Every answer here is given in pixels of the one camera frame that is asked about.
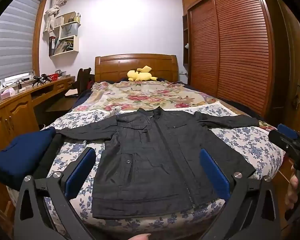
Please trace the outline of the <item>person's left hand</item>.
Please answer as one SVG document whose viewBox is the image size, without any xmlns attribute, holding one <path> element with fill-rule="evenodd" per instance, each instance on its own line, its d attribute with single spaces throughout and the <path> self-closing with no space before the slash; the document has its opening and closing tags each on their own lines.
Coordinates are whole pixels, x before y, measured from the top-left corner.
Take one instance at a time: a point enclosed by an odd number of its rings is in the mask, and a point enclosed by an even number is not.
<svg viewBox="0 0 300 240">
<path fill-rule="evenodd" d="M 129 240 L 149 240 L 150 236 L 151 236 L 150 233 L 144 233 L 144 234 L 133 236 Z"/>
</svg>

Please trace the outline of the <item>person's right hand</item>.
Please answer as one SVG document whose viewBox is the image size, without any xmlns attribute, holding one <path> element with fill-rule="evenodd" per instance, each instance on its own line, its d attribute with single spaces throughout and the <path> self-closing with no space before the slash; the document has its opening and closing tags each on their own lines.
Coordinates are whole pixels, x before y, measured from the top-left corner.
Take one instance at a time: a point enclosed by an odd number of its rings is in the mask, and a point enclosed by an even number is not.
<svg viewBox="0 0 300 240">
<path fill-rule="evenodd" d="M 287 194 L 285 196 L 285 204 L 287 209 L 292 209 L 294 204 L 298 201 L 298 185 L 299 180 L 295 174 L 293 174 L 290 178 Z"/>
</svg>

